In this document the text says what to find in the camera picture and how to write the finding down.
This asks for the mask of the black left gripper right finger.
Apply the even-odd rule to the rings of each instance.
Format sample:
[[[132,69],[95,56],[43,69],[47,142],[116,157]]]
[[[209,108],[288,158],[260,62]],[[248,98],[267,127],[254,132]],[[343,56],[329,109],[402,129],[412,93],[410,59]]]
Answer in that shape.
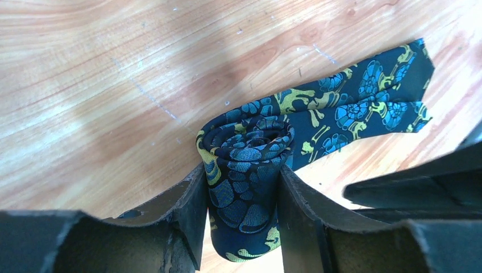
[[[286,166],[278,194],[286,272],[481,271],[481,221],[355,225],[360,214],[316,191]]]

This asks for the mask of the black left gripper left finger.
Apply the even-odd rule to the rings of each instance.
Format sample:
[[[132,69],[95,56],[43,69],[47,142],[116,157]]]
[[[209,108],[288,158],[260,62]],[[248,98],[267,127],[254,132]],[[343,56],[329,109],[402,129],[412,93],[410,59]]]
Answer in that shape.
[[[1,211],[2,272],[195,272],[206,225],[206,174],[119,217],[81,210]]]

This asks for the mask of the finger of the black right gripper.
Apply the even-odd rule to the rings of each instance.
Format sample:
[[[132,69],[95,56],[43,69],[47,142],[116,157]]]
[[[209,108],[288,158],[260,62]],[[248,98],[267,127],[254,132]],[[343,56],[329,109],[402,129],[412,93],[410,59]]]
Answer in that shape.
[[[481,210],[471,209],[358,209],[360,217],[355,225],[370,225],[371,222],[395,223],[401,220],[477,220],[481,221]]]
[[[413,168],[350,184],[343,197],[372,208],[481,209],[481,143]]]

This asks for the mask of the blue patterned necktie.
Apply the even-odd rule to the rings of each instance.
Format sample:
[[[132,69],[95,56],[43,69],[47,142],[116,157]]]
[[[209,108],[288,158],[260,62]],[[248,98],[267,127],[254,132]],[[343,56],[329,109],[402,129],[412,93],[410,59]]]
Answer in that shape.
[[[434,64],[421,38],[319,80],[248,102],[200,129],[211,241],[230,262],[281,245],[277,179],[348,144],[417,133],[430,121],[423,95]]]

